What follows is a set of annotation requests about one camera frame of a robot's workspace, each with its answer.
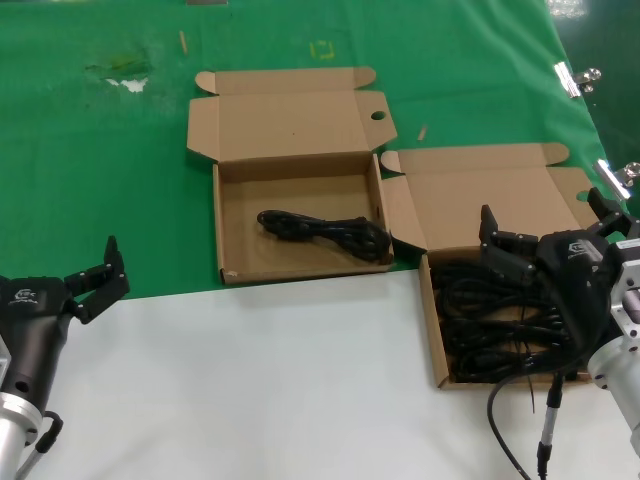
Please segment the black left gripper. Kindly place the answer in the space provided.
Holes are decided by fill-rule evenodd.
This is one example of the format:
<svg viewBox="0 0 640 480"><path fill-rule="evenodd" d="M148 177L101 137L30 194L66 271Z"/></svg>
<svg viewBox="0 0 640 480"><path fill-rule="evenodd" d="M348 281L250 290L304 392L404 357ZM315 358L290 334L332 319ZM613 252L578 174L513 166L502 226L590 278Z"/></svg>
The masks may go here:
<svg viewBox="0 0 640 480"><path fill-rule="evenodd" d="M115 236L103 263L67 276L1 279L1 339L11 356L1 391L48 403L72 315L89 324L130 292Z"/></svg>

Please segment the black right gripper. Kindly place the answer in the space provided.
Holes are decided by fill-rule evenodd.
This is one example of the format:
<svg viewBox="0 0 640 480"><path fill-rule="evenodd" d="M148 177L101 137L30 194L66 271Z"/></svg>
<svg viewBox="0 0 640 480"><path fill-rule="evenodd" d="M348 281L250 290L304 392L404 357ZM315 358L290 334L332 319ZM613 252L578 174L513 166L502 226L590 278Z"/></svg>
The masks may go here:
<svg viewBox="0 0 640 480"><path fill-rule="evenodd" d="M522 286L534 282L538 268L579 353L595 352L610 329L611 291L621 263L605 237L636 238L636 218L615 200L592 187L587 203L597 217L588 230L555 232L540 240L503 231L487 204L481 207L479 228L481 261L488 268Z"/></svg>

